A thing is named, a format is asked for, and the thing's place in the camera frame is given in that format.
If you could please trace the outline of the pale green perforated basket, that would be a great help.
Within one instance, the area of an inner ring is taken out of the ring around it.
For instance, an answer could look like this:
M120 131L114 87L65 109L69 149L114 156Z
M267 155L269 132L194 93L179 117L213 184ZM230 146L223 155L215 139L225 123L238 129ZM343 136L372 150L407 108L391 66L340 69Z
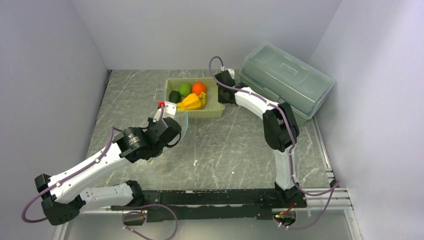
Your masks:
M178 114L190 118L218 118L225 109L218 102L218 86L211 77L169 78L165 81L165 100L176 104Z

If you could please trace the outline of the clear zip top bag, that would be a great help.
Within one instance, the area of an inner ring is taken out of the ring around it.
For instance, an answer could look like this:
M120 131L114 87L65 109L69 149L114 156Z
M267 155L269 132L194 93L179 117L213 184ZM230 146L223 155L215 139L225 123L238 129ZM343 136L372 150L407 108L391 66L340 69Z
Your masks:
M170 150L175 147L180 140L185 136L188 125L189 125L189 114L187 111L177 111L175 114L171 114L163 111L164 114L162 118L159 120L162 112L159 109L153 118L149 118L149 126L156 126L157 122L161 125L159 127L163 127L166 124L170 129L165 131L164 137L161 137L160 144L155 148L155 153L152 157L150 157L147 161L151 162L153 159L159 157L162 153Z

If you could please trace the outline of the yellow bell pepper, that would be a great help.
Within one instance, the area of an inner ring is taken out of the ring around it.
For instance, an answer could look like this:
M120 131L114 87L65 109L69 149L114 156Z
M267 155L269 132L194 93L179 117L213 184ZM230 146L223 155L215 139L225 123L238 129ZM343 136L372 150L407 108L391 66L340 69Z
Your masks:
M177 104L177 109L179 111L200 110L200 105L201 104L198 95L195 93L191 93L187 97L185 97L182 102L179 102Z

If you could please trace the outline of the green lime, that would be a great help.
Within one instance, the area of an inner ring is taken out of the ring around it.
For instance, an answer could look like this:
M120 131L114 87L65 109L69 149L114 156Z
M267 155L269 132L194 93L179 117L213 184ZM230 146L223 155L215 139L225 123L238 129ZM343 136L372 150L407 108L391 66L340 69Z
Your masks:
M183 82L178 86L178 92L185 98L192 93L192 85L188 82Z

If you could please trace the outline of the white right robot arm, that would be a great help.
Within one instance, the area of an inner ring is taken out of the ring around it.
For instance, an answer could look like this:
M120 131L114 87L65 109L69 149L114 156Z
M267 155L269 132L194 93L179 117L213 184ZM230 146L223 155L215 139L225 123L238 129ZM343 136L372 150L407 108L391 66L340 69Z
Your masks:
M244 107L262 120L264 138L275 159L275 200L280 207L289 207L300 195L293 157L300 131L291 106L271 101L244 83L236 84L229 70L213 78L218 85L219 103Z

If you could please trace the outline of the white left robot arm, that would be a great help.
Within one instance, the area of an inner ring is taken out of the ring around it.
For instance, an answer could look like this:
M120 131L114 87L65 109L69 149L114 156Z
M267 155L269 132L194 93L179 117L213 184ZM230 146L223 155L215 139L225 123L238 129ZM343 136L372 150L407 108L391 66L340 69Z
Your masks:
M100 188L91 185L117 169L158 157L165 148L174 147L181 137L182 127L173 118L150 120L147 127L128 127L112 134L103 149L69 170L53 176L37 176L34 181L41 194L45 220L57 226L92 209L107 206L139 209L146 201L137 181Z

